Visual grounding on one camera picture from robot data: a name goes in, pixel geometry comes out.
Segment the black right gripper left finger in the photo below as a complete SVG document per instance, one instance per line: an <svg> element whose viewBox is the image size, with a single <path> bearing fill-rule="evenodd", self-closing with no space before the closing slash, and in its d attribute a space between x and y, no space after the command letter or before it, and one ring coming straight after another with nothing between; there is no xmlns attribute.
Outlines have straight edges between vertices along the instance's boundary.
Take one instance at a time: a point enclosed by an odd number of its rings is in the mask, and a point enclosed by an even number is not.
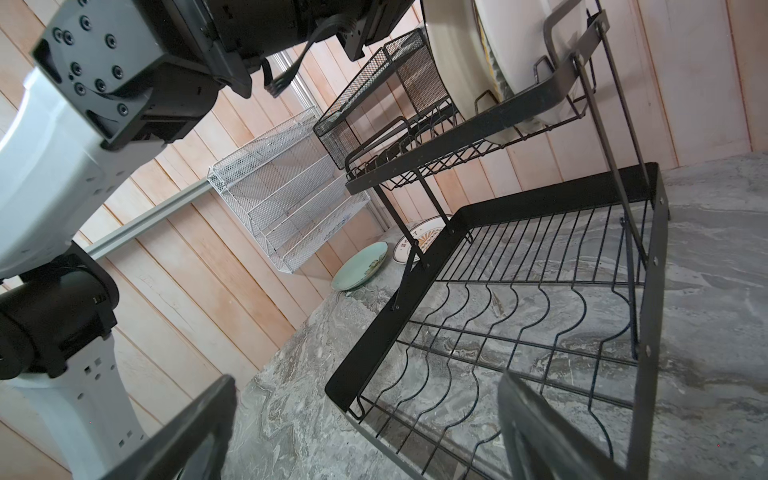
<svg viewBox="0 0 768 480"><path fill-rule="evenodd" d="M223 375L107 479L219 479L237 409L235 379Z"/></svg>

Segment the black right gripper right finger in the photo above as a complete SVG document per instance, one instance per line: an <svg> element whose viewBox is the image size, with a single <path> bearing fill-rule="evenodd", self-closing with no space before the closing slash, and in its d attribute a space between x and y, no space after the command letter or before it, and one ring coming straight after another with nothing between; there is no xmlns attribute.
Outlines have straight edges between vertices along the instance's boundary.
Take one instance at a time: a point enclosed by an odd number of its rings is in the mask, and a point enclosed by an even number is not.
<svg viewBox="0 0 768 480"><path fill-rule="evenodd" d="M500 378L497 402L514 479L630 477L511 371Z"/></svg>

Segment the black wire dish rack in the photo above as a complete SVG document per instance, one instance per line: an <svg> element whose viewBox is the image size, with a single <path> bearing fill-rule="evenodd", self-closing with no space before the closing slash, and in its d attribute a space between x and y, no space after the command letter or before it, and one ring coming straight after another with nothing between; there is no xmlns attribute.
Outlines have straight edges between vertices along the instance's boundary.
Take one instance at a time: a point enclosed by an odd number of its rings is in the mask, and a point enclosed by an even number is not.
<svg viewBox="0 0 768 480"><path fill-rule="evenodd" d="M346 168L377 192L497 150L490 138L568 107L594 124L604 172L468 204L415 247L400 287L330 377L327 397L413 479L514 479L497 392L511 371L628 479L649 475L670 220L659 166L619 167L596 99L605 8L552 75L465 120L448 101Z"/></svg>

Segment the white plate dark green rim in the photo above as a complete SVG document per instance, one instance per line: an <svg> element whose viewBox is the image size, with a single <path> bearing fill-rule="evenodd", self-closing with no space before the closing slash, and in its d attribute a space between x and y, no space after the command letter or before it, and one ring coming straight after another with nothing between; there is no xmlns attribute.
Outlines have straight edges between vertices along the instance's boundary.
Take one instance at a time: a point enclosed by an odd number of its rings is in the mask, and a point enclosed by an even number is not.
<svg viewBox="0 0 768 480"><path fill-rule="evenodd" d="M544 22L558 1L477 1L475 10L482 28L482 43L494 81L507 100L552 75L556 60L563 59L587 26L586 7L575 7L552 28L555 53L548 61Z"/></svg>

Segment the cream plate with berry sprigs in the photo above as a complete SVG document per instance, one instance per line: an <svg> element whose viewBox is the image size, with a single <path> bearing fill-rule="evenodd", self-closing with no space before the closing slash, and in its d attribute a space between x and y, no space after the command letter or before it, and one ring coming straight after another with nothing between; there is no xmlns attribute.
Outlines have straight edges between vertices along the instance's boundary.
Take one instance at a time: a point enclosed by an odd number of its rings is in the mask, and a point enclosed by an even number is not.
<svg viewBox="0 0 768 480"><path fill-rule="evenodd" d="M503 92L502 100L496 98L484 62L475 23L478 14L472 1L423 0L421 9L439 76L465 120L514 96L492 54Z"/></svg>

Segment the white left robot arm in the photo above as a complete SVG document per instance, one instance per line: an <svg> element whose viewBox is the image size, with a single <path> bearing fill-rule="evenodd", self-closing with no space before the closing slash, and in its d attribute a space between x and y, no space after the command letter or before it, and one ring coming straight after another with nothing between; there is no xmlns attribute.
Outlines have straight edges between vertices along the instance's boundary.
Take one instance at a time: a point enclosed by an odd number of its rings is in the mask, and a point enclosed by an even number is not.
<svg viewBox="0 0 768 480"><path fill-rule="evenodd" d="M348 58L382 40L405 1L67 1L37 41L1 142L1 377L42 417L77 479L217 479L233 433L224 375L153 436L114 355L119 291L74 234L139 167L268 59L336 38Z"/></svg>

